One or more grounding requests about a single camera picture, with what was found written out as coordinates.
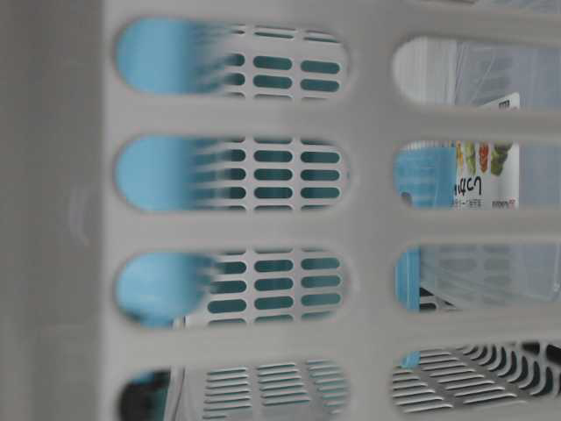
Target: label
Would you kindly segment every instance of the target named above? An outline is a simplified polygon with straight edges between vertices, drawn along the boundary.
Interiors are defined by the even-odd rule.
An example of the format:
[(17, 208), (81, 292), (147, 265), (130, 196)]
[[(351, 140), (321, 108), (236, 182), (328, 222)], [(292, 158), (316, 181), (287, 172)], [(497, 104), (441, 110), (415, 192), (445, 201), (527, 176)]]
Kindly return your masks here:
[[(520, 108), (520, 94), (504, 96), (482, 108)], [(520, 147), (512, 143), (456, 143), (454, 207), (513, 209), (519, 203)]]

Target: clear plastic container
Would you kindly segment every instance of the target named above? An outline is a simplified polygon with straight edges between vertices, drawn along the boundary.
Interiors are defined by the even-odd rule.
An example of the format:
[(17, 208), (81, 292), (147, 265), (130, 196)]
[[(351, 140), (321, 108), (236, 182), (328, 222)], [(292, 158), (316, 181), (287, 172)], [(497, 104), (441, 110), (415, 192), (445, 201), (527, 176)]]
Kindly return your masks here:
[[(472, 7), (499, 6), (546, 13), (561, 11), (559, 0), (481, 0)], [(426, 60), (420, 60), (419, 54), (426, 54)], [(423, 71), (418, 67), (416, 72), (409, 70), (413, 79), (409, 77), (403, 83), (400, 78), (406, 75), (400, 69), (396, 71), (400, 85), (417, 101), (482, 106), (518, 94), (523, 110), (561, 109), (561, 50), (558, 48), (419, 39), (411, 43), (408, 56), (400, 60), (396, 61), (398, 68), (404, 68), (407, 62), (426, 67)], [(397, 175), (400, 194), (403, 183), (402, 175)], [(415, 200), (411, 203), (426, 207)], [(561, 205), (561, 148), (520, 146), (518, 203), (521, 207)], [(457, 308), (560, 300), (559, 244), (421, 246), (418, 253), (420, 285)], [(396, 272), (400, 270), (404, 269), (398, 264)], [(400, 276), (396, 275), (396, 279), (399, 281)]]

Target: vegetable illustration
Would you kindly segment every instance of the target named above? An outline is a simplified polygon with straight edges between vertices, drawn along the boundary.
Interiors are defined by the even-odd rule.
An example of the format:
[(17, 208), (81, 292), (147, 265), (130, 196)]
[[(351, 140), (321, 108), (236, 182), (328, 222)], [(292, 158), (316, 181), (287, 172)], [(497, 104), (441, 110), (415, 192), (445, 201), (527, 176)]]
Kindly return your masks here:
[(487, 143), (481, 143), (479, 145), (479, 167), (481, 172), (485, 173), (487, 171), (487, 160), (489, 156), (489, 145)]
[(475, 175), (475, 144), (473, 142), (465, 143), (465, 164), (471, 175)]
[(503, 164), (508, 158), (508, 151), (512, 147), (512, 143), (495, 145), (491, 152), (491, 174), (501, 175)]
[(458, 167), (458, 174), (464, 169), (464, 155), (462, 154), (462, 144), (458, 142), (456, 144), (456, 164)]

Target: blue plastic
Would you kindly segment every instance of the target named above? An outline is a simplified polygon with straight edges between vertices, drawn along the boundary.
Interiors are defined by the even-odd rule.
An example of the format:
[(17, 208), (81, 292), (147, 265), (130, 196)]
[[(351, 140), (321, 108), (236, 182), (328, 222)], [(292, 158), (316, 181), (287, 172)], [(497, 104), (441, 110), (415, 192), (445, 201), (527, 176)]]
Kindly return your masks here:
[(117, 68), (133, 88), (153, 94), (204, 92), (206, 27), (188, 20), (144, 18), (117, 42)]
[(201, 302), (211, 263), (185, 253), (150, 253), (130, 261), (117, 279), (118, 306), (140, 323), (170, 326)]
[[(400, 196), (413, 207), (451, 207), (456, 181), (456, 148), (426, 146), (402, 150), (394, 164), (394, 183)], [(420, 251), (409, 248), (395, 266), (395, 295), (410, 311), (420, 310)], [(404, 368), (419, 363), (419, 353), (401, 361)]]
[(145, 136), (119, 156), (117, 186), (146, 211), (184, 211), (195, 206), (195, 142), (179, 136)]

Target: oval opening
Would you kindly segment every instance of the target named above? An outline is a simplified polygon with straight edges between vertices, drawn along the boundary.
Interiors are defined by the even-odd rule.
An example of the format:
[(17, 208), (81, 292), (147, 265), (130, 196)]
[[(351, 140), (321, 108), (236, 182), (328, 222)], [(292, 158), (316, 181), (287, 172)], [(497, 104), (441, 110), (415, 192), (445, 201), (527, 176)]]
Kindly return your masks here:
[[(500, 109), (500, 101), (494, 108)], [(509, 141), (418, 141), (395, 155), (394, 187), (415, 208), (561, 207), (561, 148)]]
[[(310, 48), (310, 41), (321, 48)], [(348, 72), (343, 44), (326, 32), (156, 17), (125, 27), (115, 62), (140, 92), (250, 100), (325, 100), (345, 85)]]
[[(293, 182), (294, 174), (302, 181)], [(144, 211), (261, 211), (330, 206), (346, 188), (349, 170), (325, 141), (148, 135), (118, 155), (114, 176), (123, 197)]]
[[(277, 315), (260, 321), (287, 322)], [(164, 367), (129, 380), (118, 398), (121, 421), (315, 419), (344, 412), (352, 388), (334, 361), (245, 361), (226, 367)]]
[(410, 353), (392, 370), (391, 399), (409, 417), (477, 411), (557, 397), (559, 365), (534, 352), (557, 342), (434, 346)]
[(395, 53), (394, 80), (416, 103), (555, 111), (560, 59), (554, 47), (420, 37)]
[(557, 303), (560, 255), (556, 243), (411, 247), (395, 266), (395, 294), (420, 312)]
[(323, 318), (341, 307), (348, 285), (342, 260), (323, 249), (161, 252), (127, 262), (115, 298), (146, 327), (188, 329)]

